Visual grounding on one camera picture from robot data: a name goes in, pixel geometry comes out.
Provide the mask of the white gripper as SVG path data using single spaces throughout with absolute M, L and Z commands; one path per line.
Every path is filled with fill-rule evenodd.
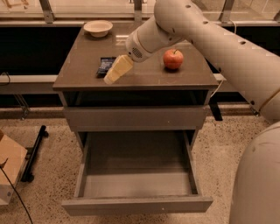
M 135 62 L 144 62 L 151 55 L 151 35 L 140 29 L 134 30 L 126 39 L 126 51 L 128 55 L 119 55 L 112 67 L 104 77 L 106 84 L 113 84 L 123 75 L 125 75 Z

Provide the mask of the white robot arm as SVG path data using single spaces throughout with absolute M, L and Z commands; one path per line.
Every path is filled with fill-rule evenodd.
M 280 57 L 207 20 L 191 0 L 156 0 L 154 16 L 126 40 L 104 81 L 187 40 L 272 124 L 244 151 L 234 179 L 229 224 L 280 224 Z

